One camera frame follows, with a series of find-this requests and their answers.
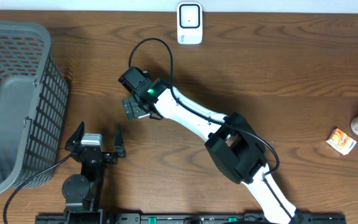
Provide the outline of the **small orange box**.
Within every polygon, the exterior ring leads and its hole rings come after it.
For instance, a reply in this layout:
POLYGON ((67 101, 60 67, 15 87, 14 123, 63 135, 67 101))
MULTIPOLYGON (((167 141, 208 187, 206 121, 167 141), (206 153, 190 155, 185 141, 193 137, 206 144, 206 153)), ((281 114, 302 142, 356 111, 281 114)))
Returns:
POLYGON ((342 155, 348 155, 356 146, 357 141, 349 137, 345 132, 336 128, 332 131, 326 142, 342 155))

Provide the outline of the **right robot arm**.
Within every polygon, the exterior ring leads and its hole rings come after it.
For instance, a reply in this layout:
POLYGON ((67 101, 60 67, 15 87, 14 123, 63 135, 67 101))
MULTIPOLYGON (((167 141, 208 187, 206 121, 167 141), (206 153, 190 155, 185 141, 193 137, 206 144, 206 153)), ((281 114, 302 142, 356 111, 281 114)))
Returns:
POLYGON ((272 147, 258 137, 239 113, 211 111, 183 95, 172 83, 152 81, 147 72, 130 67, 118 79, 131 93, 122 101, 130 119, 150 116, 173 120, 204 141, 219 171, 235 184, 243 184, 272 223, 299 223, 297 208, 287 200, 272 174, 265 156, 272 147))

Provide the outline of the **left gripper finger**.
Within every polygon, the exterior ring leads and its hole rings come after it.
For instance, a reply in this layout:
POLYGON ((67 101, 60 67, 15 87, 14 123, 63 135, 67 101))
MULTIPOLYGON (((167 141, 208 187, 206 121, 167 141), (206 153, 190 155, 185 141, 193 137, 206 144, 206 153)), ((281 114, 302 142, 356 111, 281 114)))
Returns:
POLYGON ((82 121, 77 127, 76 131, 69 137, 66 141, 66 146, 76 146, 82 140, 82 137, 85 133, 85 123, 82 121))
POLYGON ((122 130, 120 125, 117 126, 116 129, 116 137, 114 140, 114 150, 117 157, 126 157, 126 150, 124 147, 124 141, 122 138, 122 130))

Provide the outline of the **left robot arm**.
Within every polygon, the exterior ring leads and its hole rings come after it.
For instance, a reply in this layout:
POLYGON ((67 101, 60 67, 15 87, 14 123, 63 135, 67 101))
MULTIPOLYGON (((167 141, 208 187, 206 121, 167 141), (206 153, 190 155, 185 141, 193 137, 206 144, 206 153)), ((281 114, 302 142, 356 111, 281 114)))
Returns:
POLYGON ((101 134, 85 133, 81 122, 65 144, 71 158, 81 164, 81 172, 69 176, 62 185, 65 198, 63 219, 65 223, 115 223, 114 215, 99 208, 104 173, 109 165, 116 165, 126 157, 121 128, 116 129, 114 151, 103 151, 101 134))

